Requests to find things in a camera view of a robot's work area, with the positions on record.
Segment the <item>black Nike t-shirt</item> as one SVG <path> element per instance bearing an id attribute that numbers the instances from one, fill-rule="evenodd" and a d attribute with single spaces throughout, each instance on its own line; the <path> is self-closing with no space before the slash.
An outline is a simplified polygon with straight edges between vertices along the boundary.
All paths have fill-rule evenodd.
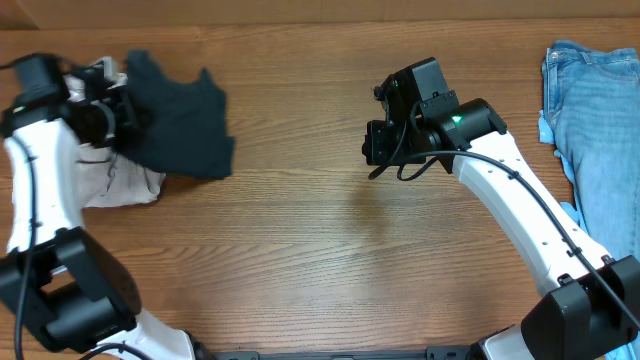
<path id="1" fill-rule="evenodd" d="M 116 151 L 159 173 L 231 176 L 235 138 L 227 132 L 226 93 L 208 69 L 192 82 L 178 82 L 145 50 L 129 51 L 126 68 L 139 127 L 116 136 Z"/>

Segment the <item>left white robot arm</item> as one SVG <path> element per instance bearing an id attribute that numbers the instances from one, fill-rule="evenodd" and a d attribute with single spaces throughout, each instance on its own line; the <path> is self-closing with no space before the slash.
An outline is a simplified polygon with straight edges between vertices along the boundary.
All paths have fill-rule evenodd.
<path id="1" fill-rule="evenodd" d="M 23 92 L 3 113 L 13 172 L 14 220 L 1 260 L 1 300 L 51 352 L 90 359 L 210 359 L 190 333 L 143 308 L 128 270 L 85 229 L 76 185 L 77 115 L 65 76 L 20 77 Z"/>

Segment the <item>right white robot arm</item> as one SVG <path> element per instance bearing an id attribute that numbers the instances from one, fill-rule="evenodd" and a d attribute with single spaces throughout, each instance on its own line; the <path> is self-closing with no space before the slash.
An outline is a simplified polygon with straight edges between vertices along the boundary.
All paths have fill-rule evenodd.
<path id="1" fill-rule="evenodd" d="M 517 325 L 472 345 L 472 359 L 596 359 L 637 340 L 639 263 L 615 259 L 576 225 L 484 100 L 442 94 L 383 100 L 362 152 L 376 178 L 436 162 L 488 208 L 525 262 L 540 300 Z"/>

